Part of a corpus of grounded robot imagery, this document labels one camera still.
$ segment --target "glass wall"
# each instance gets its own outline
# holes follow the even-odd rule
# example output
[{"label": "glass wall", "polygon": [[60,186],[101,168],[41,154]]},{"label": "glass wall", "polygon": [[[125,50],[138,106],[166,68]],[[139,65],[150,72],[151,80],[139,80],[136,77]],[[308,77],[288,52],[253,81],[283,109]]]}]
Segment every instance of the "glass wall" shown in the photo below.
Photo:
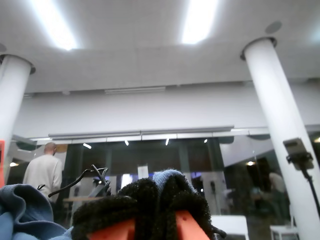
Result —
[{"label": "glass wall", "polygon": [[[312,142],[320,135],[310,134]],[[185,139],[59,144],[55,155],[63,163],[62,187],[72,183],[92,164],[108,168],[111,193],[139,179],[138,168],[148,176],[177,169],[205,197],[212,215],[241,215],[247,220],[251,240],[270,240],[270,225],[290,225],[290,200],[269,135],[231,135]],[[320,153],[320,143],[313,143]],[[43,154],[37,145],[32,158]],[[22,182],[28,162],[12,167],[8,184]],[[99,184],[94,174],[59,194],[55,221],[65,227],[72,213]]]}]

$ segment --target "white wall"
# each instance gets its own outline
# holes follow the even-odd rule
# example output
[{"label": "white wall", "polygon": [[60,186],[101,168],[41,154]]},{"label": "white wall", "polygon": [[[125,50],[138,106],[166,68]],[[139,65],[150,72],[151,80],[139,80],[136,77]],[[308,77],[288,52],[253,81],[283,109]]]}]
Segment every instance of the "white wall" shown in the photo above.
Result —
[{"label": "white wall", "polygon": [[[319,85],[296,84],[292,90],[304,123],[320,124]],[[229,125],[236,128],[267,125],[252,85],[216,83],[140,94],[34,96],[23,100],[14,134],[32,138]]]}]

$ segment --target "clothing pile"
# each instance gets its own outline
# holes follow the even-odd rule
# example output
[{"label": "clothing pile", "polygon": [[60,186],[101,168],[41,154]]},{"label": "clothing pile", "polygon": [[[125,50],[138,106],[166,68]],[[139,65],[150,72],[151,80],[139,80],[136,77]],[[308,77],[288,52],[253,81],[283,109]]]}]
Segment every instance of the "clothing pile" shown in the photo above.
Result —
[{"label": "clothing pile", "polygon": [[82,205],[69,230],[53,222],[48,200],[29,185],[0,189],[2,240],[87,240],[90,234],[135,219],[135,240],[178,240],[176,211],[188,211],[209,239],[226,233],[211,225],[208,204],[176,170],[157,172]]}]

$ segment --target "orange object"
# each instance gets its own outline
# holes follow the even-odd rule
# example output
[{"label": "orange object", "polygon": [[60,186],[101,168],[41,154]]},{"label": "orange object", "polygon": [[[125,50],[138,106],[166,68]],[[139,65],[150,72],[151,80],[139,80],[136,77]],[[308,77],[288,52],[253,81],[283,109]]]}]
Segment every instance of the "orange object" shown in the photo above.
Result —
[{"label": "orange object", "polygon": [[188,211],[175,212],[179,240],[210,240]]},{"label": "orange object", "polygon": [[92,233],[90,240],[134,240],[135,220],[130,219]]},{"label": "orange object", "polygon": [[[175,213],[179,240],[210,240],[188,211]],[[130,219],[99,230],[88,236],[90,240],[134,240],[135,220]]]},{"label": "orange object", "polygon": [[0,140],[0,188],[2,188],[5,185],[4,161],[5,161],[5,141]]}]

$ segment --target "person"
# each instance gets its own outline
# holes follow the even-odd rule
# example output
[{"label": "person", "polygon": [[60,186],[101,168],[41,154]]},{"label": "person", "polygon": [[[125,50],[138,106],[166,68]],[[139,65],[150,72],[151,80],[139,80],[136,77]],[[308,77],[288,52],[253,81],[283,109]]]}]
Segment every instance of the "person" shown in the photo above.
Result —
[{"label": "person", "polygon": [[49,200],[52,210],[54,210],[58,194],[48,197],[54,191],[60,189],[62,182],[62,163],[54,157],[57,145],[49,142],[44,146],[44,155],[33,159],[25,170],[23,184],[29,184],[39,191]]},{"label": "person", "polygon": [[286,185],[283,178],[276,170],[270,171],[269,180],[272,194],[271,204],[277,217],[278,224],[283,225],[290,218]]}]

